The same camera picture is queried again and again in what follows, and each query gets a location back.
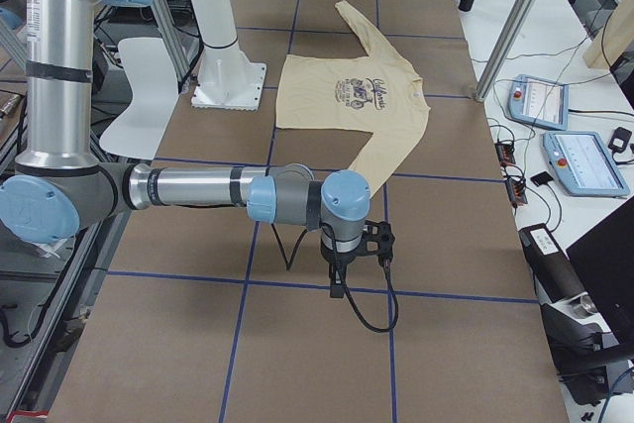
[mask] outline silver metal tube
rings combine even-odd
[[[152,12],[155,14],[158,30],[165,42],[167,53],[171,58],[171,62],[176,70],[176,76],[178,80],[183,80],[187,74],[187,58],[182,50],[182,45],[178,40],[176,29],[174,28],[174,21],[169,12],[169,7],[165,0],[155,0],[152,4]]]
[[[484,72],[477,83],[474,92],[475,101],[483,102],[486,98],[534,2],[535,0],[515,0]]]
[[[29,61],[92,70],[92,22],[100,0],[29,0]],[[90,152],[90,82],[29,77],[27,149],[21,165],[84,168]]]
[[[139,164],[130,175],[130,198],[136,208],[147,208],[153,200],[163,205],[233,205],[230,188],[233,169],[169,167],[152,171]],[[239,181],[243,202],[247,202],[253,179],[264,175],[266,167],[242,168]]]

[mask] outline shirt sleeve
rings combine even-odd
[[[380,60],[404,59],[378,28],[347,1],[337,2],[335,8],[359,38],[361,45],[370,57]]]

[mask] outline cable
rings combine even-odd
[[[320,227],[327,228],[331,234],[330,239],[333,244],[333,256],[335,259],[335,269],[337,271],[337,274],[339,275],[339,279],[341,280],[341,285],[344,288],[344,293],[346,294],[346,297],[348,298],[348,302],[350,302],[350,305],[353,308],[353,311],[355,312],[355,314],[357,315],[361,323],[367,329],[373,332],[380,333],[380,334],[393,330],[394,327],[396,326],[396,323],[398,322],[398,299],[396,298],[396,291],[394,291],[394,288],[392,286],[392,278],[391,278],[391,272],[390,272],[391,261],[383,260],[381,263],[381,267],[383,268],[383,273],[385,274],[385,282],[387,284],[387,291],[389,293],[389,296],[392,302],[394,303],[394,315],[392,316],[392,321],[389,323],[387,327],[375,327],[370,322],[368,322],[368,320],[366,320],[366,318],[362,314],[361,310],[359,309],[359,306],[357,306],[357,302],[355,301],[355,298],[350,292],[350,288],[348,287],[346,283],[346,278],[344,277],[343,270],[341,269],[341,266],[339,265],[339,252],[337,251],[337,238],[335,237],[335,230],[329,223],[321,222],[319,225]]]
[[[607,404],[610,402],[610,399],[612,398],[612,395],[614,394],[614,390],[616,389],[616,387],[618,386],[618,384],[620,383],[620,381],[625,378],[625,376],[628,373],[632,373],[634,372],[634,367],[631,367],[630,369],[626,370],[624,373],[622,373],[612,384],[612,386],[610,386],[610,390],[607,393],[607,397],[605,398],[605,403],[603,403],[603,408],[601,408],[601,413],[598,415],[598,420],[596,423],[602,423],[603,422],[603,417],[605,416],[605,410],[607,410]]]
[[[562,224],[562,220],[564,219],[564,208],[562,207],[562,202],[560,202],[559,197],[555,193],[555,190],[553,189],[553,187],[551,187],[551,184],[547,183],[546,186],[550,189],[551,192],[553,192],[553,196],[555,197],[555,200],[557,200],[557,206],[559,207],[559,220],[557,221],[557,225],[555,225],[555,228],[553,230],[550,230],[551,233],[554,233]]]
[[[286,270],[290,271],[293,267],[293,263],[295,261],[295,256],[297,255],[297,251],[299,250],[299,246],[301,245],[302,240],[308,233],[307,229],[304,229],[300,234],[297,240],[295,241],[295,246],[293,246],[293,251],[290,254],[290,260],[286,257],[286,250],[284,249],[284,245],[281,242],[281,238],[277,233],[277,229],[273,223],[270,224],[270,227],[273,229],[273,234],[275,235],[275,239],[277,240],[277,245],[279,246],[279,252],[281,253],[281,257],[284,260],[284,264],[286,264]]]
[[[51,294],[49,294],[49,297],[47,298],[47,300],[45,301],[45,303],[42,305],[41,309],[40,309],[40,315],[38,316],[38,321],[36,322],[36,326],[34,328],[34,330],[31,332],[30,330],[28,330],[29,332],[27,334],[25,334],[25,339],[22,341],[16,341],[14,339],[14,336],[17,334],[16,333],[11,333],[10,329],[9,329],[9,321],[7,319],[7,316],[4,312],[4,310],[2,308],[0,308],[0,327],[2,327],[2,340],[5,343],[5,345],[7,347],[9,347],[10,349],[20,349],[22,347],[27,346],[28,344],[30,344],[31,342],[33,342],[33,340],[38,336],[38,334],[40,333],[40,329],[42,328],[42,325],[44,324],[44,319],[47,315],[47,312],[49,310],[49,308],[51,307],[51,304],[53,303],[53,300],[55,298],[55,296],[57,295],[57,292],[59,291],[59,288],[61,287],[61,284],[63,283],[64,279],[66,278],[66,275],[68,274],[68,270],[70,269],[70,265],[72,263],[72,261],[74,260],[74,257],[77,253],[77,249],[79,248],[78,243],[81,240],[81,238],[83,237],[84,232],[80,232],[80,235],[77,236],[77,239],[75,240],[75,247],[72,250],[72,254],[70,255],[70,258],[68,258],[66,265],[63,267],[63,270],[61,271],[61,273],[59,274],[59,276],[57,277],[57,281],[55,282],[55,285],[53,287],[53,290],[51,291]]]
[[[27,96],[24,97],[22,102],[22,109],[20,109],[20,119],[18,120],[18,138],[16,140],[16,151],[18,154],[22,152],[22,142],[24,141],[24,122],[27,118]]]
[[[630,116],[634,118],[634,113],[628,113],[626,111],[615,111],[612,109],[600,110],[600,109],[569,109],[569,113],[574,114],[622,114],[623,116]]]
[[[110,111],[106,111],[105,109],[101,109],[97,106],[90,106],[92,109],[94,109],[95,111],[99,111],[101,114],[105,114],[106,116],[119,116],[117,113],[111,113]]]
[[[236,208],[235,205],[222,204],[222,205],[175,205],[182,208],[197,208],[197,209],[212,209],[212,208]]]
[[[533,190],[531,187],[529,187],[528,185],[526,185],[526,190],[529,190],[531,192],[533,192],[535,195],[537,195],[539,197],[539,199],[544,202],[544,204],[546,205],[546,208],[548,208],[548,218],[546,219],[546,221],[544,222],[544,224],[546,225],[546,228],[548,229],[548,222],[551,221],[551,218],[553,216],[553,210],[551,209],[551,206],[548,204],[548,202],[546,201],[546,199],[544,197],[542,197],[539,193],[537,193],[535,190]]]

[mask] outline black power adapter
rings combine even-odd
[[[609,149],[613,150],[615,154],[621,154],[627,149],[630,139],[632,139],[632,132],[628,129],[619,127],[614,130],[612,139],[610,139],[607,146]]]

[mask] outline white desk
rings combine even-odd
[[[485,63],[478,60],[486,60],[490,56],[514,1],[475,0],[474,7],[470,12],[461,13],[477,77],[481,75],[485,67]],[[528,53],[558,53],[576,46],[585,37],[585,30],[567,0],[537,0],[508,57]],[[563,83],[577,83],[597,78],[606,74],[607,71],[591,70],[585,66],[582,55],[589,45],[590,40],[585,39],[576,51],[570,50],[556,56],[522,56],[518,59],[507,60],[497,79],[512,79],[521,73],[552,80],[559,78],[559,81]],[[510,88],[510,81],[500,81],[494,85],[499,101],[504,108]],[[492,90],[488,94],[484,106],[487,117],[499,121],[500,124],[512,130],[516,139],[528,137],[529,129],[527,127],[508,121],[504,117]],[[571,85],[570,107],[579,110],[609,109],[632,112],[632,108],[621,93],[617,83],[609,75],[589,83]],[[632,130],[634,129],[634,118],[611,114],[605,114],[601,117],[571,114],[569,118],[569,130],[596,131],[606,143],[617,126]],[[498,129],[491,129],[494,139],[497,138]],[[541,145],[541,134],[544,130],[536,128],[535,132],[537,136],[532,141],[516,143],[515,158],[518,165],[525,170],[526,177],[548,169]],[[500,139],[510,139],[510,134],[506,131],[500,131],[499,135]],[[629,151],[617,157],[619,160],[630,158]],[[628,185],[634,189],[634,166],[620,168]],[[618,208],[624,201],[622,198],[570,197],[566,195],[557,180],[551,185],[560,198],[564,210],[562,224],[554,233],[563,249]],[[553,218],[550,221],[550,228],[552,228],[559,218],[557,202],[547,187],[539,187],[537,191],[549,202],[553,210]],[[519,207],[517,210],[515,222],[518,229],[542,223],[548,217],[547,207],[539,198],[530,191],[527,191],[527,198],[528,205]],[[579,407],[575,405],[565,390],[563,392],[567,400],[571,421],[579,421],[580,416],[586,411],[594,411],[594,418],[598,418],[600,406],[596,408],[589,405]],[[634,421],[634,395],[613,398],[608,408],[603,423],[631,423]]]

